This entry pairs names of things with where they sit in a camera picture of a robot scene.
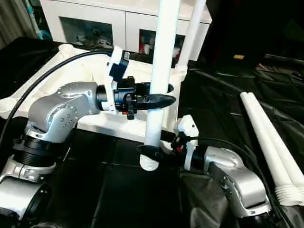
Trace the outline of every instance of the black tarp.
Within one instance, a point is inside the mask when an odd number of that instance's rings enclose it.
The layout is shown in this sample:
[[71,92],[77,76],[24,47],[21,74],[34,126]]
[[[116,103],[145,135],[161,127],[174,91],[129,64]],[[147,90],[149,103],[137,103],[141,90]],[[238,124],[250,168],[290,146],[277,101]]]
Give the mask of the black tarp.
[[[19,38],[0,51],[1,98],[17,90],[57,52],[58,45]],[[133,54],[132,58],[141,56]],[[246,69],[225,75],[207,68],[193,70],[182,83],[179,116],[191,114],[200,136],[253,148],[274,189],[238,95],[241,91],[254,92],[263,102],[303,171],[303,78]],[[25,124],[25,118],[16,118],[11,123],[6,149],[0,155],[2,164],[9,154],[11,139],[20,136]],[[238,227],[217,183],[172,167],[161,166],[156,172],[145,172],[139,166],[138,145],[77,130],[67,160],[59,164],[49,182],[53,194],[43,220],[64,228]],[[297,227],[303,227],[302,207],[286,209]]]

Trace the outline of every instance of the white cabinet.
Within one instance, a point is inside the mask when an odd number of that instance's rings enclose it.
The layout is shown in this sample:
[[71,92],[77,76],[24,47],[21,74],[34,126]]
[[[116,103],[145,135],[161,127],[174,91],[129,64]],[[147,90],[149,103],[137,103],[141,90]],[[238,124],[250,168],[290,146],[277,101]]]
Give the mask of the white cabinet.
[[[40,0],[54,41],[123,49],[153,56],[159,0]],[[182,0],[176,31],[178,57],[195,0]],[[211,16],[205,7],[190,60],[197,60]]]
[[40,0],[54,41],[126,49],[125,12]]
[[[157,16],[126,12],[125,18],[126,49],[133,52],[139,52],[140,43],[149,44],[150,40],[155,37],[155,31],[157,29]],[[188,24],[189,21],[178,20],[175,39],[176,48],[182,47]],[[209,24],[200,23],[198,35],[194,43],[194,48],[190,55],[190,60],[197,60],[208,28]]]

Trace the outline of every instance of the white pipe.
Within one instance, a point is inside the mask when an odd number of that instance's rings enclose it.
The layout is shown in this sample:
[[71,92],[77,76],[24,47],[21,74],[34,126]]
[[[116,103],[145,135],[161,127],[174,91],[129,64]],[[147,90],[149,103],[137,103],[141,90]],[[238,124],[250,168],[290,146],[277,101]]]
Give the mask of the white pipe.
[[[181,0],[160,0],[155,38],[150,94],[166,94],[171,70],[172,54]],[[159,147],[162,132],[163,109],[149,110],[144,144]],[[153,171],[158,162],[141,154],[141,167]]]
[[191,20],[188,25],[186,37],[180,52],[178,67],[187,67],[194,40],[200,27],[200,19],[206,5],[206,0],[196,0],[193,7]]
[[301,203],[301,196],[299,195],[297,188],[292,184],[289,175],[276,152],[275,146],[263,126],[263,122],[259,113],[256,111],[255,105],[252,104],[247,93],[242,92],[240,96],[274,180],[276,186],[275,192],[280,204],[292,206]]
[[275,149],[283,162],[283,165],[291,179],[291,182],[298,188],[299,193],[302,196],[302,201],[304,200],[304,175],[301,172],[298,164],[295,162],[293,156],[291,155],[289,149],[286,147],[284,141],[276,131],[275,127],[272,125],[268,116],[264,112],[260,103],[256,99],[253,93],[248,93],[248,97],[250,97],[252,103],[254,103],[256,107],[256,111],[259,112],[260,117],[263,120],[264,126],[275,146]]

